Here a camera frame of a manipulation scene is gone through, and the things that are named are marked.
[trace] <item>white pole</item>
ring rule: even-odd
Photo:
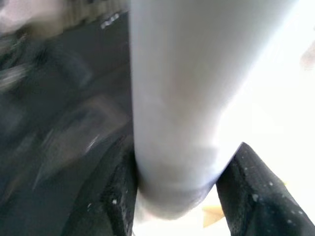
[[[218,121],[295,2],[131,0],[135,154],[151,209],[181,214],[216,182],[231,158],[218,158]]]

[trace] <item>white speck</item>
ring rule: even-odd
[[[252,195],[252,199],[254,200],[254,202],[257,202],[259,196],[257,194],[253,194]]]

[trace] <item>white cylinder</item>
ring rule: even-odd
[[[153,210],[176,216],[212,188],[233,154],[218,156],[222,113],[295,2],[131,0],[135,155]]]

